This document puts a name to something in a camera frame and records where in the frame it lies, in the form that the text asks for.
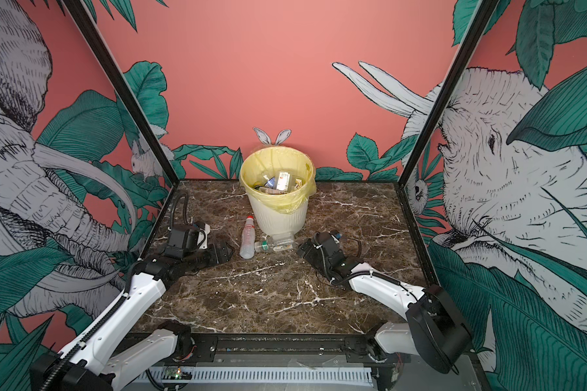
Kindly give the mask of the white opaque bottle red cap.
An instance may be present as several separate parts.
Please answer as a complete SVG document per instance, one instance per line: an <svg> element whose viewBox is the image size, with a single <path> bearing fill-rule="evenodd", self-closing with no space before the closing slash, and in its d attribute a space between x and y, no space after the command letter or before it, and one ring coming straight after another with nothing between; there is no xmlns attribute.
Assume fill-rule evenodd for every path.
<svg viewBox="0 0 587 391"><path fill-rule="evenodd" d="M243 259L249 260L254 257L254 241L255 241L255 228L254 228L254 218L249 216L246 218L246 223L244 225L242 236L241 236L241 247L240 247L240 256Z"/></svg>

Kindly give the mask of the clear bottle green band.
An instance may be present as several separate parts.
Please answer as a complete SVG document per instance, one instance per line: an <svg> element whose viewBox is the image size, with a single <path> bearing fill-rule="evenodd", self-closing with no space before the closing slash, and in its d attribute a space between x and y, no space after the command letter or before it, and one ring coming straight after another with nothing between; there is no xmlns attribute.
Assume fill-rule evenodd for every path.
<svg viewBox="0 0 587 391"><path fill-rule="evenodd" d="M263 241L254 243L256 253L281 253L294 248L294 236L290 233L268 236Z"/></svg>

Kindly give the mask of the clear bottle sunflower label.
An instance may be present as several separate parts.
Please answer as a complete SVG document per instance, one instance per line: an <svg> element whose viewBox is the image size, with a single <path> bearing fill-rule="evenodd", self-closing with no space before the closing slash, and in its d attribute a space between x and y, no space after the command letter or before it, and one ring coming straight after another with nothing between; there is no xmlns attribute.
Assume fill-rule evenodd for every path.
<svg viewBox="0 0 587 391"><path fill-rule="evenodd" d="M294 177L287 171L280 171L277 176L275 189L279 192L291 192Z"/></svg>

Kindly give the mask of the small clear bottle blue cap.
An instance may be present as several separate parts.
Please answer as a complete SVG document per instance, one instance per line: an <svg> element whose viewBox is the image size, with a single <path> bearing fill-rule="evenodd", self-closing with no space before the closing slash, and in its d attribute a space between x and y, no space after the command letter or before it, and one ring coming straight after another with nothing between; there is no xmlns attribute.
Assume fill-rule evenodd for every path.
<svg viewBox="0 0 587 391"><path fill-rule="evenodd" d="M263 187L266 187L268 189L275 189L276 188L276 178L275 177L270 177L269 175L264 175L263 176L264 179L264 183L263 183Z"/></svg>

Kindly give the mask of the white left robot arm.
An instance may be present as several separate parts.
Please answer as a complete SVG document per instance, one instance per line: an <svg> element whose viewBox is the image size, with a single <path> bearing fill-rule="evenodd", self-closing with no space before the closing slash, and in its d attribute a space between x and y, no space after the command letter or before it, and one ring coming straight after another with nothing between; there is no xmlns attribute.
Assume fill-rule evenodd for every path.
<svg viewBox="0 0 587 391"><path fill-rule="evenodd" d="M225 241L206 249L164 249L138 260L119 296L57 354L45 354L29 368L34 390L120 390L155 363L184 362L197 349L191 328L166 321L121 353L116 349L141 316L180 278L229 262L233 247Z"/></svg>

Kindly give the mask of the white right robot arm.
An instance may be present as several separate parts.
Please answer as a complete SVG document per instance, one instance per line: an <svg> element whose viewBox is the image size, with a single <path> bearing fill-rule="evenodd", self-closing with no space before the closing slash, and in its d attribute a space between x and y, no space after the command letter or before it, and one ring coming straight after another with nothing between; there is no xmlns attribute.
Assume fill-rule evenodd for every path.
<svg viewBox="0 0 587 391"><path fill-rule="evenodd" d="M347 257L337 236L322 232L298 246L297 254L334 287L371 297L406 321L385 323L372 335L369 354L419 356L447 374L472 348L473 332L453 299L439 285L427 288L390 277L358 256Z"/></svg>

